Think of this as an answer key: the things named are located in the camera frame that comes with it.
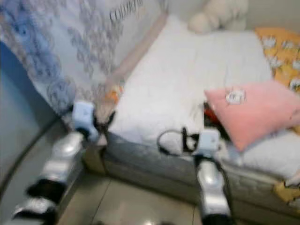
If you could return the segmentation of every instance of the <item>bed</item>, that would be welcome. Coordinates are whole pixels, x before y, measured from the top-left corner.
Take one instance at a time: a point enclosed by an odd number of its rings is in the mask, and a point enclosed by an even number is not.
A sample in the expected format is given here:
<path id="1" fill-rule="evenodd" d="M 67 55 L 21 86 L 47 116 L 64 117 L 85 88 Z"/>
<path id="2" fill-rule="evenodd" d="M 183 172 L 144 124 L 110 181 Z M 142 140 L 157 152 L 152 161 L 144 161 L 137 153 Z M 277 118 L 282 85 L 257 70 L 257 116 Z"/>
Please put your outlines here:
<path id="1" fill-rule="evenodd" d="M 104 155 L 108 173 L 197 203 L 192 160 L 161 155 L 156 138 L 183 126 L 191 133 L 203 129 L 199 105 L 205 101 L 205 89 L 269 79 L 272 71 L 254 32 L 219 31 L 200 37 L 170 16 L 116 107 Z M 224 146 L 216 157 L 229 174 L 236 214 L 258 223 L 297 224 L 297 201 L 287 206 L 273 188 L 299 170 L 300 138 L 283 130 L 244 153 L 230 143 Z"/>

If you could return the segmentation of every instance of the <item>stuffed animal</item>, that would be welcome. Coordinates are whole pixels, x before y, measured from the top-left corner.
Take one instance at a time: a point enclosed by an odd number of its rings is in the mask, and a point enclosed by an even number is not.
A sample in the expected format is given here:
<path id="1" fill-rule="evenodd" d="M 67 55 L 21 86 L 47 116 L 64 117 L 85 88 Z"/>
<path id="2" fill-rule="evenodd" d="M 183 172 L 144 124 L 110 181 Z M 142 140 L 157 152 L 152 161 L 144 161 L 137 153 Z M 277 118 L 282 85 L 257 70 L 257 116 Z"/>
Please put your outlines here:
<path id="1" fill-rule="evenodd" d="M 244 30 L 248 0 L 209 0 L 203 10 L 189 22 L 188 28 L 204 34 L 223 28 Z"/>

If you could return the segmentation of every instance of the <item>white bedsheet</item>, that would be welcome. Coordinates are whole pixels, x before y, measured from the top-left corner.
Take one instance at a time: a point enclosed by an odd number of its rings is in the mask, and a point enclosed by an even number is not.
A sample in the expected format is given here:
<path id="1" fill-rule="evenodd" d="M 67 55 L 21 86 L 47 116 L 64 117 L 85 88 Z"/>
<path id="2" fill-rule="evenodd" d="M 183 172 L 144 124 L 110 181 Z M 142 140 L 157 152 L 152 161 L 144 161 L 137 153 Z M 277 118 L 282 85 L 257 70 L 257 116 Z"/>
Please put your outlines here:
<path id="1" fill-rule="evenodd" d="M 167 129 L 187 127 L 190 133 L 203 129 L 203 90 L 268 79 L 271 70 L 254 32 L 218 31 L 199 36 L 170 16 L 126 83 L 110 132 L 129 142 L 156 147 L 158 135 Z M 299 137 L 288 132 L 243 154 L 229 147 L 219 155 L 239 165 L 290 177 L 299 168 L 295 157 L 300 158 L 300 151 L 292 143 L 286 145 L 287 140 L 300 143 Z M 172 145 L 179 148 L 181 142 L 174 140 Z M 275 150 L 275 146 L 285 147 Z"/>

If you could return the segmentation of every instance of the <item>tiled floor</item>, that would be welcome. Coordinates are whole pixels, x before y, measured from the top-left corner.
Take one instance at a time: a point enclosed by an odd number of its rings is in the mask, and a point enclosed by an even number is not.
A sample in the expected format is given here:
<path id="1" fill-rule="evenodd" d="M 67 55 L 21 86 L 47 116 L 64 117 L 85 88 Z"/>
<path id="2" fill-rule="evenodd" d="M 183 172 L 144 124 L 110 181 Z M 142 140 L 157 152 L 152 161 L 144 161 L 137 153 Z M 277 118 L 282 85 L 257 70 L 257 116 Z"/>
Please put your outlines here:
<path id="1" fill-rule="evenodd" d="M 194 205 L 108 177 L 85 174 L 59 225 L 200 225 Z"/>

